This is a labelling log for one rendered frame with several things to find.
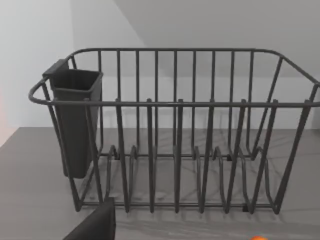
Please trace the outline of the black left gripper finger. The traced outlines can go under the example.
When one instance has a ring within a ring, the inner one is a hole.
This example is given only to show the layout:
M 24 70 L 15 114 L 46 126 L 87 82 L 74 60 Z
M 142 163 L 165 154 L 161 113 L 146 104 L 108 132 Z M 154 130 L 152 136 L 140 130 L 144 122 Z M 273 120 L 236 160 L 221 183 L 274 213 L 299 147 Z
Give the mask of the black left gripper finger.
M 116 209 L 113 197 L 108 197 L 62 240 L 115 240 Z

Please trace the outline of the dark grey cutlery holder cup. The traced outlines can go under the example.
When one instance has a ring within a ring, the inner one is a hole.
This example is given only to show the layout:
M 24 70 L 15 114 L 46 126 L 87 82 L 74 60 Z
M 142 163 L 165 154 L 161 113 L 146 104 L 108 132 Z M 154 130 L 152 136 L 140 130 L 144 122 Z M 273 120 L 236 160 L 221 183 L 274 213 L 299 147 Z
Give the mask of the dark grey cutlery holder cup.
M 49 77 L 53 97 L 59 101 L 101 100 L 102 72 L 70 69 L 67 61 L 59 59 L 43 73 L 43 76 Z M 61 105 L 60 117 L 71 176 L 83 179 L 91 163 L 85 107 Z

